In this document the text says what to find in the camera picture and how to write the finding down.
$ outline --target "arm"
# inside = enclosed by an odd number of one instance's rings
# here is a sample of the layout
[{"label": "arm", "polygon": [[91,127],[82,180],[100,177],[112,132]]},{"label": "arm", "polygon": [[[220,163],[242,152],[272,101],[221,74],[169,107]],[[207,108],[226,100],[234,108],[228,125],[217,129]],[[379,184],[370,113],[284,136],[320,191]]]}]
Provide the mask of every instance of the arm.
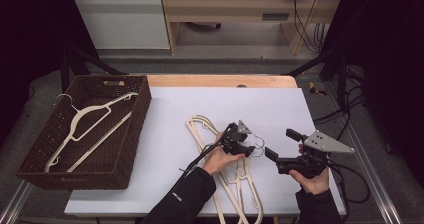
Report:
[{"label": "arm", "polygon": [[174,192],[166,195],[141,222],[142,224],[193,223],[204,204],[216,190],[213,175],[228,164],[243,158],[230,156],[221,147],[209,153],[203,168],[195,168]]},{"label": "arm", "polygon": [[142,224],[192,223],[215,189],[213,177],[196,167],[152,209]]},{"label": "arm", "polygon": [[296,193],[300,210],[298,224],[342,223],[330,191],[328,167],[312,179],[295,170],[290,170],[289,174],[302,186],[302,190]]}]

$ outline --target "black sleeve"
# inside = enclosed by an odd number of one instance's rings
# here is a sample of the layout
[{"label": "black sleeve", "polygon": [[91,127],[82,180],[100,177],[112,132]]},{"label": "black sleeve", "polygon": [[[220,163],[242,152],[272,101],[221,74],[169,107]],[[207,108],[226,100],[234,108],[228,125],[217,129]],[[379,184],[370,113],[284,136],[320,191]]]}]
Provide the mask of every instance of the black sleeve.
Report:
[{"label": "black sleeve", "polygon": [[174,192],[166,195],[141,223],[192,223],[215,190],[213,177],[197,167],[182,180]]},{"label": "black sleeve", "polygon": [[305,193],[302,189],[296,193],[300,210],[298,224],[340,224],[339,212],[330,189],[321,194]]}]

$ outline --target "floor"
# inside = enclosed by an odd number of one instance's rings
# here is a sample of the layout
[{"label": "floor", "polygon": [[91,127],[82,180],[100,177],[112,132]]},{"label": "floor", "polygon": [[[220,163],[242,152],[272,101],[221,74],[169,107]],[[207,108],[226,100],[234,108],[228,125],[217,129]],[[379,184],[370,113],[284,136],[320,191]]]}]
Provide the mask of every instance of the floor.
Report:
[{"label": "floor", "polygon": [[[175,55],[166,50],[99,50],[103,60],[111,66],[129,73],[286,73],[301,66],[316,56],[316,53],[303,48],[299,55],[292,55],[282,37],[278,24],[259,25],[222,24],[216,30],[210,26],[198,26],[187,23],[182,25]],[[313,119],[337,110],[334,103],[336,81],[321,82],[318,65],[296,77],[298,86],[305,93]],[[100,73],[95,66],[92,72]],[[311,93],[310,82],[314,82],[318,91],[327,95]],[[348,87],[356,85],[348,81]],[[7,208],[21,180],[14,175],[22,160],[36,139],[49,113],[54,108],[56,96],[60,94],[60,76],[53,72],[35,80],[31,84],[31,97],[25,105],[14,130],[0,147],[0,207]],[[345,118],[338,118],[317,125],[317,129],[330,136],[337,136]],[[351,204],[348,223],[424,223],[424,191],[414,181],[401,157],[389,155],[384,148],[384,140],[376,127],[366,105],[352,108],[350,128],[341,137],[345,144],[360,142],[384,185],[395,212],[402,221],[387,220],[380,209],[378,193],[373,193],[363,204]],[[359,161],[355,157],[334,155],[336,162],[348,165],[362,173]],[[365,195],[362,181],[355,175],[344,174],[347,192],[352,199],[361,199]],[[16,223],[96,223],[94,218],[75,218],[63,214],[69,198],[68,191],[45,191],[32,188],[27,201],[17,215]],[[102,223],[131,223],[132,219],[102,218]],[[279,223],[290,223],[282,218]]]}]

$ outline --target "tabletop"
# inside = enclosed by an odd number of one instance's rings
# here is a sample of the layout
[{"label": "tabletop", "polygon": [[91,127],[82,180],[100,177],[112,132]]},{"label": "tabletop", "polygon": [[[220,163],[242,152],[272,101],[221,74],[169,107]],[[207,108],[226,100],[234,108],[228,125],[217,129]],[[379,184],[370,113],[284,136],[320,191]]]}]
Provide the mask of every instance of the tabletop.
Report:
[{"label": "tabletop", "polygon": [[[199,153],[185,125],[192,115],[207,116],[219,130],[229,122],[243,122],[259,134],[266,146],[281,157],[299,155],[297,142],[285,137],[285,129],[303,133],[315,131],[301,89],[292,77],[265,75],[149,75],[152,102],[140,134],[130,184],[126,190],[74,190],[66,214],[77,216],[143,216],[163,197],[184,169]],[[237,86],[248,88],[231,88]],[[198,128],[206,143],[215,136]],[[252,135],[246,143],[254,143]],[[279,175],[266,157],[252,157],[251,176],[265,215],[298,213],[294,193],[299,184],[288,175]],[[217,194],[224,214],[236,211],[219,180]],[[334,179],[330,189],[344,214]],[[249,185],[242,183],[244,212],[255,215]],[[209,200],[199,215],[216,215]]]}]

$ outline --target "brown wicker basket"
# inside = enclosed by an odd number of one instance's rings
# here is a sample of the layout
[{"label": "brown wicker basket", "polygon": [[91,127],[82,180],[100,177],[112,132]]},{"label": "brown wicker basket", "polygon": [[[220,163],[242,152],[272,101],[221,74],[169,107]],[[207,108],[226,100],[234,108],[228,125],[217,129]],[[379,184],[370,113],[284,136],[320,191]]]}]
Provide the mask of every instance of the brown wicker basket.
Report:
[{"label": "brown wicker basket", "polygon": [[[93,105],[103,105],[129,92],[138,96],[110,106],[111,112],[79,141],[70,140],[58,163],[44,168],[70,133],[77,113]],[[46,190],[126,189],[131,177],[140,132],[152,99],[146,76],[78,76],[57,104],[16,175]],[[106,114],[105,108],[84,115],[74,137],[81,136]],[[94,143],[131,112],[116,129],[73,172],[66,172]]]}]

